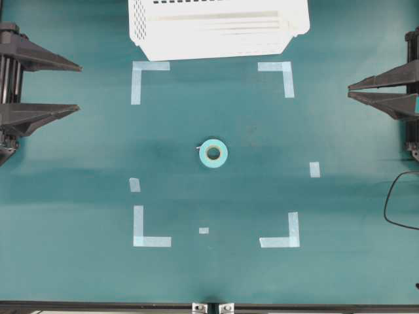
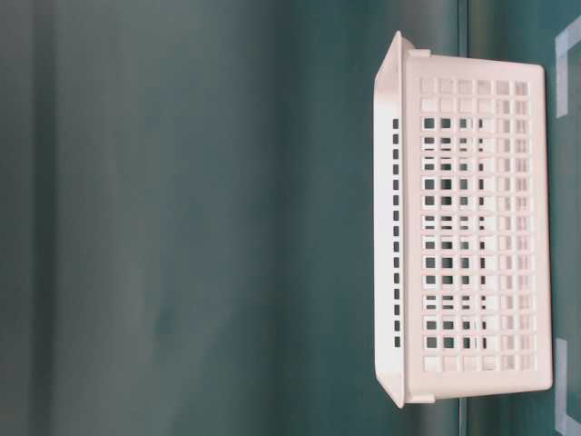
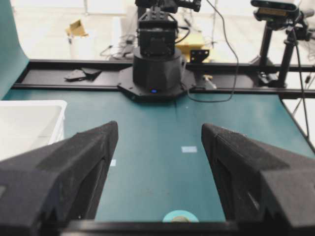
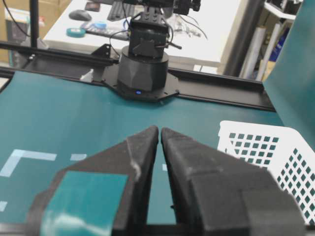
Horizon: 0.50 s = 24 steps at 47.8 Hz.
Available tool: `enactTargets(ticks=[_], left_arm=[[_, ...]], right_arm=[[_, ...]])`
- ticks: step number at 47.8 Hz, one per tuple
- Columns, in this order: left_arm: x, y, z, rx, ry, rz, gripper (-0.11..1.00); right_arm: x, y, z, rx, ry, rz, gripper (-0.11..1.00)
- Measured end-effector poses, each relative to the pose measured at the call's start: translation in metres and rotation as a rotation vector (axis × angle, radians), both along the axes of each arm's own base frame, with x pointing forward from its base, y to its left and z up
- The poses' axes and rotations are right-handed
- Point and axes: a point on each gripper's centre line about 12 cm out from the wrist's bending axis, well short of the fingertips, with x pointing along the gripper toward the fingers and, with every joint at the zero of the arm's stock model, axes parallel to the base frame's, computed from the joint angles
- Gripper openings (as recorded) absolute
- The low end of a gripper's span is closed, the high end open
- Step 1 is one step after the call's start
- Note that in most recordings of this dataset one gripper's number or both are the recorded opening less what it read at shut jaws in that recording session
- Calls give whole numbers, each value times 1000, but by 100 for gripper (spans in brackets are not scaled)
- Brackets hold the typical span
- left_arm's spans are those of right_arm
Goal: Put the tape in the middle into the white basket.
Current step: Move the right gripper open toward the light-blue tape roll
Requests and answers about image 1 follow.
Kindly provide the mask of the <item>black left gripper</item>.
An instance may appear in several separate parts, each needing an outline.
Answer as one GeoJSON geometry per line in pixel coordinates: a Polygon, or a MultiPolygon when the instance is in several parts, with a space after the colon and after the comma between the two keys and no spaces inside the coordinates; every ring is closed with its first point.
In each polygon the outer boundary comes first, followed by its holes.
{"type": "Polygon", "coordinates": [[[80,110],[78,105],[21,103],[23,72],[75,71],[82,67],[20,36],[14,23],[1,23],[1,153],[14,154],[19,138],[80,110]]]}

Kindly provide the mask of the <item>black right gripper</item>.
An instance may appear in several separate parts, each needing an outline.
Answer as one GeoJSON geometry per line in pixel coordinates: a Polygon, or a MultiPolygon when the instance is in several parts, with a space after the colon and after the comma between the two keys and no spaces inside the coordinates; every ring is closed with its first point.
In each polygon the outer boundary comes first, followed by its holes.
{"type": "Polygon", "coordinates": [[[406,86],[408,94],[348,92],[348,97],[405,123],[406,150],[418,160],[418,27],[405,34],[407,62],[382,74],[349,85],[349,90],[406,86]]]}

